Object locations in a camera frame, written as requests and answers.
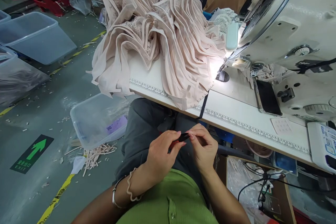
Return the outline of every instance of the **person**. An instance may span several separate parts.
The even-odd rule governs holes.
[[[73,224],[250,223],[214,169],[217,141],[204,126],[181,113],[175,130],[160,134],[157,128],[169,112],[145,98],[131,103],[121,147],[124,160],[116,181]],[[190,140],[175,144],[169,152],[185,131]]]

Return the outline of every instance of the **brown cardboard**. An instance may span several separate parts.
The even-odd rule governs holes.
[[[257,164],[261,167],[264,167],[266,170],[274,169],[269,166],[265,166],[256,162],[251,162],[246,160],[247,162]],[[217,165],[217,174],[219,178],[222,180],[223,184],[226,185],[227,181],[227,158],[224,156],[219,157],[219,162]],[[296,224],[295,216],[294,216],[294,210],[292,206],[291,197],[289,195],[289,189],[288,185],[281,183],[279,181],[272,181],[272,184],[274,186],[273,188],[273,197],[277,198],[279,200],[279,205],[281,209],[281,215],[279,216],[280,219],[286,223],[286,224]]]

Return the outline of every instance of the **green arrow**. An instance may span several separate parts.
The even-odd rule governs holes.
[[[36,144],[34,144],[34,146],[32,147],[32,149],[34,149],[29,156],[26,158],[28,160],[31,160],[33,158],[33,156],[40,150],[40,152],[44,149],[44,147],[46,146],[46,141],[47,139],[42,140],[41,142],[38,142]]]

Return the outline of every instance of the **stack of bras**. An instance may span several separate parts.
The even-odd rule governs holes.
[[[107,32],[92,60],[92,83],[105,95],[130,95],[128,51],[147,70],[162,58],[164,90],[181,110],[198,105],[214,82],[210,60],[225,55],[224,36],[200,0],[103,0]]]

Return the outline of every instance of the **plastic bin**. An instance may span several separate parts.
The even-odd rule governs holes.
[[[50,65],[77,47],[58,22],[40,12],[0,23],[0,44]]]
[[[49,75],[0,46],[0,106],[13,104],[49,78]]]
[[[11,17],[6,12],[3,12],[2,10],[0,10],[0,24],[7,22],[10,19]]]
[[[91,150],[121,138],[126,125],[112,134],[108,127],[120,117],[128,115],[129,106],[129,100],[120,97],[112,99],[101,93],[74,106],[70,116],[83,148]]]

